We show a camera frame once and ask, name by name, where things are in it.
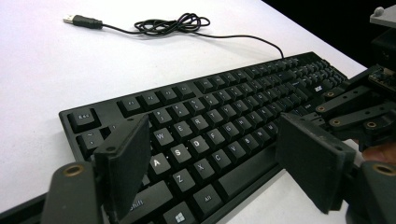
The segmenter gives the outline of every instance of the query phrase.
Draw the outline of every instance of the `human hand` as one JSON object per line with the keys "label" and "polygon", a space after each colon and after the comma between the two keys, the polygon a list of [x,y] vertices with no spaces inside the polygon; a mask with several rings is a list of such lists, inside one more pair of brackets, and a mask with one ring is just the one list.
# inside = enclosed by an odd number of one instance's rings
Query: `human hand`
{"label": "human hand", "polygon": [[367,161],[382,161],[396,164],[396,142],[369,147],[362,154],[363,158]]}

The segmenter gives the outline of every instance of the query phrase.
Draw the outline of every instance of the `keyboard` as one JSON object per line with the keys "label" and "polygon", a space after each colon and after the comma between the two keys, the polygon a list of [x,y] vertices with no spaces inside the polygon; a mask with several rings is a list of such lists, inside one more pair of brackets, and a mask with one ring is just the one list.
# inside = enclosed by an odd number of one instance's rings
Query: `keyboard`
{"label": "keyboard", "polygon": [[314,52],[60,112],[77,161],[149,116],[151,161],[121,223],[215,223],[281,171],[278,117],[304,116],[347,77]]}

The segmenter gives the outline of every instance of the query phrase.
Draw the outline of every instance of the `black cable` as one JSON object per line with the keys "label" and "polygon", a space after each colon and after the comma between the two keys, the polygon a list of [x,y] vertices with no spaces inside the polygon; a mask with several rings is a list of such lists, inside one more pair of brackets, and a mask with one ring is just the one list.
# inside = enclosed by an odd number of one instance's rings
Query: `black cable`
{"label": "black cable", "polygon": [[219,39],[238,38],[238,37],[252,38],[252,39],[260,40],[268,45],[273,46],[274,48],[279,50],[282,59],[284,59],[283,52],[280,49],[280,47],[254,35],[204,35],[198,33],[197,31],[201,27],[210,25],[210,20],[206,17],[199,17],[194,13],[184,13],[177,21],[164,21],[164,20],[139,21],[134,24],[134,28],[136,28],[138,31],[122,30],[118,27],[104,24],[99,20],[85,18],[82,16],[68,16],[64,18],[64,22],[71,23],[76,26],[91,28],[91,29],[102,29],[102,27],[107,27],[113,30],[123,32],[128,35],[165,36],[178,31],[185,34],[194,34],[194,35],[200,35],[209,38],[219,38]]}

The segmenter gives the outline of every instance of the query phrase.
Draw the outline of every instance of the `usb plug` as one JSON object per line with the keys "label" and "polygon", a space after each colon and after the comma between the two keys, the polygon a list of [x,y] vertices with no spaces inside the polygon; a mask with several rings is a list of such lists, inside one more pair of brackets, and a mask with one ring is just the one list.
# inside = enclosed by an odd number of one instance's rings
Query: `usb plug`
{"label": "usb plug", "polygon": [[101,21],[79,15],[67,15],[64,17],[64,22],[90,29],[102,29],[103,27]]}

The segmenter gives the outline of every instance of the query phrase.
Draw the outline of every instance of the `table surface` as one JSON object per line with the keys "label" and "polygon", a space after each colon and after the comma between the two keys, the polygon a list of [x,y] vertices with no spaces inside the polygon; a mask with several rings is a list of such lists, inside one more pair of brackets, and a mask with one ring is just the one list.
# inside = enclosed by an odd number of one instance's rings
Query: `table surface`
{"label": "table surface", "polygon": [[[46,192],[52,173],[74,161],[60,111],[280,57],[257,40],[129,36],[63,23],[67,14],[133,29],[193,12],[211,20],[204,34],[256,35],[285,56],[314,51],[349,77],[365,69],[259,0],[136,2],[1,1],[0,213]],[[278,177],[221,222],[345,223],[347,204],[323,215],[289,174]]]}

